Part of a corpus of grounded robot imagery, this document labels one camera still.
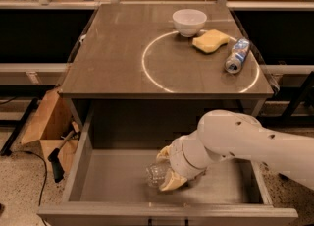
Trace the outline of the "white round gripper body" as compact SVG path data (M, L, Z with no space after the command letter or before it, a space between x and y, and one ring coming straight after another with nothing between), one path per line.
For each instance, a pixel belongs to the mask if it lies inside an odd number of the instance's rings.
M180 176L193 179L207 168L207 152L198 140L182 136L170 145L169 160L173 170Z

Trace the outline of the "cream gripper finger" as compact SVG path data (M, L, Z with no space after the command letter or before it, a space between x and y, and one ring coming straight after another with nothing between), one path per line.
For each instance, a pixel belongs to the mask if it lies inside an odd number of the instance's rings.
M172 169L168 169L165 175L164 182L159 186L159 190L162 192L172 191L187 182L187 178L179 175Z
M156 156L156 162L157 163L164 163L167 162L169 160L169 155L170 153L170 147L169 146L165 146L163 147Z

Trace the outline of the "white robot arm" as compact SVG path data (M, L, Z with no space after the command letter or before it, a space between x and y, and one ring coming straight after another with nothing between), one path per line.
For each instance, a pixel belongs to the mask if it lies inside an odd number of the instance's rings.
M197 129L164 147L156 156L170 167L162 191L181 187L209 165L237 158L264 163L295 182L314 189L314 139L264 128L254 117L213 110Z

